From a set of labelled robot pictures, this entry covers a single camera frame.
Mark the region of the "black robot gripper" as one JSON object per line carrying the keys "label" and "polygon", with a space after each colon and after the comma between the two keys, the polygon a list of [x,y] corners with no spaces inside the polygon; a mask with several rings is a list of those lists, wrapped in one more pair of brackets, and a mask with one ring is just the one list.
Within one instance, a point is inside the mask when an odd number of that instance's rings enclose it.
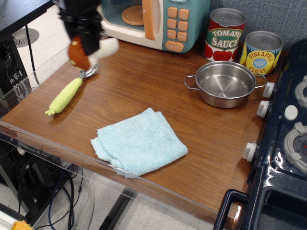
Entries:
{"label": "black robot gripper", "polygon": [[99,0],[53,0],[59,7],[59,16],[72,40],[79,34],[86,55],[100,48],[102,17],[97,11]]}

